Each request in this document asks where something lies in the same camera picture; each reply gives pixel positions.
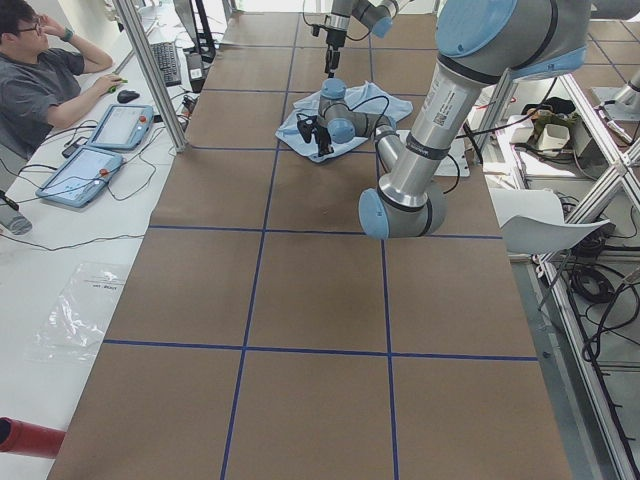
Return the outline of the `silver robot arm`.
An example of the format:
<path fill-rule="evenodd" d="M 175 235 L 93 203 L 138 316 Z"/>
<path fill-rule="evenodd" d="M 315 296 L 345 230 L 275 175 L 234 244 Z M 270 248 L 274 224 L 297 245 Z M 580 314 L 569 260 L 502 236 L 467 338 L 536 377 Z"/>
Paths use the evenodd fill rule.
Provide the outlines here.
<path fill-rule="evenodd" d="M 590 15 L 588 1 L 447 2 L 436 24 L 431 86 L 404 140 L 386 115 L 352 111 L 342 80 L 325 80 L 316 120 L 322 145 L 372 137 L 388 170 L 360 195 L 362 230 L 376 239 L 436 231 L 446 204 L 433 176 L 482 89 L 505 71 L 545 79 L 576 70 L 586 57 Z"/>
<path fill-rule="evenodd" d="M 313 25 L 313 35 L 320 30 L 326 32 L 325 73 L 333 78 L 340 61 L 340 49 L 345 45 L 349 23 L 357 20 L 368 31 L 378 38 L 384 38 L 391 30 L 395 17 L 411 0 L 384 0 L 374 5 L 367 0 L 337 0 L 332 3 L 331 11 L 319 25 Z"/>

